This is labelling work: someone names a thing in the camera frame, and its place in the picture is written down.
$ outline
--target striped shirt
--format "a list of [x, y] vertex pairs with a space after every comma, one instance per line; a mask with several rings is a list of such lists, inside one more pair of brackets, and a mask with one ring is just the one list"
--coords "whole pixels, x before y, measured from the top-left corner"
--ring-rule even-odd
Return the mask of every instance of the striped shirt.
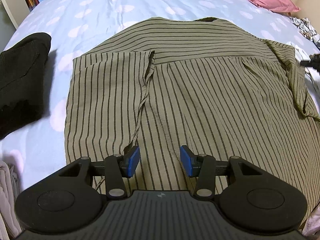
[[[74, 60], [66, 158], [102, 161], [139, 145], [128, 191], [193, 190], [181, 145], [237, 155], [298, 188], [308, 215], [320, 197], [319, 120], [291, 46], [226, 20], [151, 18]], [[216, 193], [226, 186], [216, 178]]]

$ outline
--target bed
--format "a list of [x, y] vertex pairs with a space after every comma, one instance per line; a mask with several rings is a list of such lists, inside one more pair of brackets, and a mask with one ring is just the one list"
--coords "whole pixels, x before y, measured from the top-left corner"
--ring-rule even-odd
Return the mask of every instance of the bed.
[[[245, 31], [281, 43], [289, 41], [307, 54], [319, 53], [289, 18], [247, 0], [44, 0], [19, 26], [5, 49], [35, 32], [52, 37], [45, 74], [44, 117], [0, 142], [4, 161], [14, 163], [23, 189], [66, 165], [64, 126], [72, 60], [125, 28], [163, 17], [191, 21], [203, 17], [226, 19]], [[311, 81], [309, 92], [319, 111], [320, 101]]]

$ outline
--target beige folded garment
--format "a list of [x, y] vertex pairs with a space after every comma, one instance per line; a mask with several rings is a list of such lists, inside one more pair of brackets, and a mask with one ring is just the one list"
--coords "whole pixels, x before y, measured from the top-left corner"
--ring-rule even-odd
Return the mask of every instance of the beige folded garment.
[[17, 237], [21, 227], [14, 213], [14, 193], [12, 188], [11, 174], [8, 165], [0, 161], [0, 231], [1, 239], [6, 236]]

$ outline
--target bed sheet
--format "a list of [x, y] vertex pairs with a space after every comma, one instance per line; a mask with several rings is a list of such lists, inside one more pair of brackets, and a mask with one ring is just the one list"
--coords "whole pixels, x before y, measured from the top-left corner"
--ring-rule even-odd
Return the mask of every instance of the bed sheet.
[[0, 159], [16, 164], [21, 187], [30, 187], [66, 164], [64, 124], [72, 59], [115, 33], [150, 17], [229, 20], [253, 35], [319, 53], [287, 17], [247, 0], [44, 0], [23, 21], [6, 49], [35, 32], [52, 36], [45, 74], [45, 116], [0, 142]]

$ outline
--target mattress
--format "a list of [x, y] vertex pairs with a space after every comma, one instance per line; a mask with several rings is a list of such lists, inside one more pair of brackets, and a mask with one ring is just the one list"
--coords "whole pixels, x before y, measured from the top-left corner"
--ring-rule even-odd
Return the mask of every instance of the mattress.
[[44, 77], [46, 113], [0, 142], [0, 158], [17, 166], [23, 189], [66, 165], [63, 131], [73, 58], [134, 23], [157, 16], [183, 21], [222, 18], [257, 37], [291, 41], [308, 54], [319, 53], [287, 17], [247, 0], [44, 0], [6, 46], [35, 32], [52, 36]]

